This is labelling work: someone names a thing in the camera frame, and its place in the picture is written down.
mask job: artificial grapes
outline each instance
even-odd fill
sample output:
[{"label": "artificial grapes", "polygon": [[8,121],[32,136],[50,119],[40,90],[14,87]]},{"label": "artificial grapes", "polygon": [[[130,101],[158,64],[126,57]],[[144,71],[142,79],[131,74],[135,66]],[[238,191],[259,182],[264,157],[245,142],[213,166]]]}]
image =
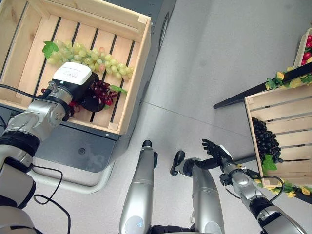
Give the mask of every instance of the artificial grapes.
[{"label": "artificial grapes", "polygon": [[128,67],[123,63],[118,63],[111,54],[105,52],[104,47],[86,49],[82,43],[70,40],[65,43],[56,39],[54,43],[58,46],[59,51],[53,51],[47,59],[47,63],[62,66],[64,63],[76,62],[89,66],[94,72],[113,75],[118,79],[129,80],[132,77],[133,67]]}]

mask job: gray floor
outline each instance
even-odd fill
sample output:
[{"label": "gray floor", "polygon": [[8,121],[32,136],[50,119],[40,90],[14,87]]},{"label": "gray floor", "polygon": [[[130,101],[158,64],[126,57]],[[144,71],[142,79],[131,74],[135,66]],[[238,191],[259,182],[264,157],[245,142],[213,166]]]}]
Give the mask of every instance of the gray floor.
[{"label": "gray floor", "polygon": [[[178,0],[129,150],[116,161],[107,186],[91,195],[60,190],[55,200],[72,217],[72,233],[112,234],[118,223],[143,140],[158,151],[153,224],[188,227],[192,181],[169,174],[178,149],[204,158],[201,139],[223,144],[238,159],[253,152],[243,104],[214,110],[212,105],[253,87],[291,66],[302,34],[311,26],[308,0]],[[53,163],[50,166],[60,167]],[[255,162],[248,164],[255,167]],[[61,167],[67,177],[95,183],[98,174]],[[216,180],[227,234],[260,233],[240,201]],[[53,188],[39,184],[37,192]],[[312,233],[312,207],[285,195],[276,201]],[[44,233],[65,233],[67,220],[55,206],[33,201],[25,209]]]}]

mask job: black cable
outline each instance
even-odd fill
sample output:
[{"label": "black cable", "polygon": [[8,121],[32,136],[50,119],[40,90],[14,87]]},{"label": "black cable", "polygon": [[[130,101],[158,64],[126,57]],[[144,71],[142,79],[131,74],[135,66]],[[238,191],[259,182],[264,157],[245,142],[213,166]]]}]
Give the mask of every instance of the black cable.
[{"label": "black cable", "polygon": [[61,172],[60,170],[57,170],[57,169],[53,169],[53,168],[49,168],[49,167],[41,167],[41,166],[36,166],[36,165],[33,165],[33,167],[37,167],[37,168],[42,168],[42,169],[46,169],[46,170],[51,170],[51,171],[55,171],[55,172],[59,172],[60,173],[60,179],[59,179],[59,182],[58,182],[58,185],[57,187],[55,188],[54,192],[52,193],[52,195],[50,196],[50,198],[46,201],[46,202],[40,202],[40,201],[36,201],[37,203],[39,203],[40,205],[45,205],[49,202],[49,200],[54,196],[54,194],[57,192],[57,190],[59,189],[59,185],[60,183],[62,182],[63,180],[63,172]]},{"label": "black cable", "polygon": [[25,96],[28,96],[28,97],[30,97],[30,98],[33,98],[33,99],[45,99],[46,96],[48,96],[47,94],[44,94],[44,95],[42,95],[41,97],[35,96],[35,95],[26,93],[26,92],[24,92],[24,91],[22,91],[22,90],[16,89],[16,88],[14,88],[14,87],[11,87],[11,86],[8,86],[8,85],[5,85],[5,84],[0,84],[0,88],[9,89],[9,90],[15,91],[15,92],[17,92],[17,93],[23,94],[23,95],[25,95]]},{"label": "black cable", "polygon": [[[49,201],[51,201],[53,204],[55,204],[56,206],[58,206],[66,215],[67,215],[67,218],[68,218],[68,228],[67,228],[67,234],[70,233],[70,226],[71,226],[71,219],[70,219],[70,215],[69,213],[67,212],[67,210],[65,210],[61,205],[59,205],[57,202],[55,202],[52,197],[54,196],[54,194],[57,192],[57,190],[59,189],[59,186],[63,180],[63,172],[60,171],[60,170],[57,170],[57,169],[53,169],[53,168],[49,168],[49,167],[41,167],[41,166],[36,166],[36,165],[33,165],[33,167],[37,167],[37,168],[42,168],[42,169],[46,169],[46,170],[51,170],[51,171],[55,171],[55,172],[59,172],[60,173],[60,179],[59,179],[59,183],[57,185],[57,187],[55,188],[54,192],[52,193],[52,195],[50,197],[46,197],[44,195],[41,195],[41,194],[35,194],[33,196],[35,202],[37,202],[38,204],[40,205],[45,205],[47,204]],[[41,201],[38,201],[37,197],[42,197],[44,199],[46,199],[46,202],[41,202]]]},{"label": "black cable", "polygon": [[267,175],[267,176],[262,176],[262,177],[257,177],[256,179],[266,179],[266,178],[273,178],[273,179],[277,179],[279,180],[279,182],[281,182],[282,184],[282,187],[281,187],[281,190],[279,191],[279,193],[273,197],[270,202],[274,201],[275,199],[277,199],[279,196],[281,196],[282,192],[284,191],[284,182],[281,180],[281,178],[277,177],[277,176],[273,176],[273,175]]},{"label": "black cable", "polygon": [[6,129],[6,128],[7,128],[7,125],[6,125],[6,123],[5,123],[4,119],[2,118],[2,116],[1,116],[1,115],[0,115],[0,120],[1,120],[1,122],[2,122],[1,127],[3,127],[3,129]]},{"label": "black cable", "polygon": [[34,200],[36,202],[38,202],[38,200],[36,199],[36,197],[39,196],[39,197],[42,197],[42,198],[45,198],[49,201],[51,201],[53,204],[55,204],[57,207],[59,207],[66,215],[67,215],[67,218],[68,218],[68,228],[67,228],[67,234],[70,233],[70,226],[71,226],[71,219],[70,219],[70,215],[69,213],[67,212],[67,210],[65,210],[61,205],[59,205],[56,201],[48,198],[47,196],[44,196],[44,195],[41,195],[41,194],[36,194],[34,195]]},{"label": "black cable", "polygon": [[240,199],[240,197],[236,196],[235,194],[233,194],[230,190],[228,190],[227,188],[225,188],[226,191],[228,191],[231,195],[233,195],[234,197]]}]

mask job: grape bunch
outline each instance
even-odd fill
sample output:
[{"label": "grape bunch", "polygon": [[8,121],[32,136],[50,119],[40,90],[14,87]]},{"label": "grape bunch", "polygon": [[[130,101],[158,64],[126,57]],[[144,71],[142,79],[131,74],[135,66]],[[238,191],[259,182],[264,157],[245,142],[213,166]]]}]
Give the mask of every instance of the grape bunch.
[{"label": "grape bunch", "polygon": [[90,89],[93,91],[92,98],[97,100],[99,106],[108,105],[111,106],[114,101],[113,98],[118,96],[116,91],[110,89],[110,84],[104,81],[96,81],[91,86]]},{"label": "grape bunch", "polygon": [[129,80],[132,77],[133,67],[128,67],[118,61],[111,55],[105,52],[104,47],[99,49],[93,48],[88,50],[82,43],[71,41],[65,43],[56,39],[54,41],[58,47],[58,51],[54,50],[50,57],[47,58],[47,63],[62,66],[65,62],[76,62],[90,67],[93,72],[113,74],[118,79]]},{"label": "grape bunch", "polygon": [[80,100],[72,100],[69,103],[71,113],[80,112],[80,105],[92,112],[101,111],[105,106],[108,109],[113,103],[113,98],[118,96],[118,92],[113,90],[109,83],[104,81],[95,81],[86,90]]},{"label": "grape bunch", "polygon": [[265,154],[268,154],[272,155],[275,164],[278,162],[284,162],[282,158],[279,158],[281,155],[281,148],[278,147],[279,144],[275,139],[276,134],[271,131],[267,131],[265,122],[262,122],[254,117],[252,117],[252,121],[261,161],[263,162]]}]

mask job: red fruit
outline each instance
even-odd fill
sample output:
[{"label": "red fruit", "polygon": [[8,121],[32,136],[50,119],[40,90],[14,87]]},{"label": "red fruit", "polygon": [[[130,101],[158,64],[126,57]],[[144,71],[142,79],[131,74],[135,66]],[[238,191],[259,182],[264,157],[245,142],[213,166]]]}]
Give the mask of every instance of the red fruit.
[{"label": "red fruit", "polygon": [[311,57],[312,57],[312,53],[311,52],[305,52],[303,54],[303,60],[308,60]]},{"label": "red fruit", "polygon": [[311,41],[312,41],[312,35],[308,35],[307,42],[311,42]]},{"label": "red fruit", "polygon": [[99,89],[98,86],[94,87],[94,92],[95,94],[99,95],[101,93],[101,90]]},{"label": "red fruit", "polygon": [[118,93],[117,93],[116,91],[110,91],[110,92],[108,93],[108,96],[114,98],[114,97],[117,97],[117,96],[118,96]]},{"label": "red fruit", "polygon": [[74,111],[75,112],[80,112],[80,110],[81,110],[80,106],[74,106]]},{"label": "red fruit", "polygon": [[71,106],[71,107],[74,107],[74,106],[77,106],[78,104],[75,102],[75,101],[71,101],[70,103],[69,103],[69,106]]},{"label": "red fruit", "polygon": [[105,104],[108,106],[111,106],[113,104],[113,102],[111,100],[107,100],[107,101],[105,101]]}]

